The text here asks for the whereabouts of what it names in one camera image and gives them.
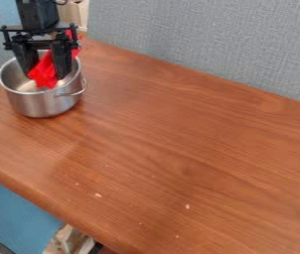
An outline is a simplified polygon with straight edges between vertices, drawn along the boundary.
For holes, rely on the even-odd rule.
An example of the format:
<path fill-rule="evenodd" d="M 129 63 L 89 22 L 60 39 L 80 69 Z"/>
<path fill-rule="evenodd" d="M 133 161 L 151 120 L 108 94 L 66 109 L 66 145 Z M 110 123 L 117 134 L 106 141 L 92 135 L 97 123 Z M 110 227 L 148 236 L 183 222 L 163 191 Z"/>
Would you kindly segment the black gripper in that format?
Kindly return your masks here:
<path fill-rule="evenodd" d="M 77 25 L 61 20 L 60 6 L 69 0 L 15 0 L 21 24 L 3 25 L 5 49 L 13 50 L 25 74 L 29 74 L 39 61 L 34 49 L 53 46 L 53 60 L 58 79 L 73 71 L 73 49 L 80 47 Z"/>

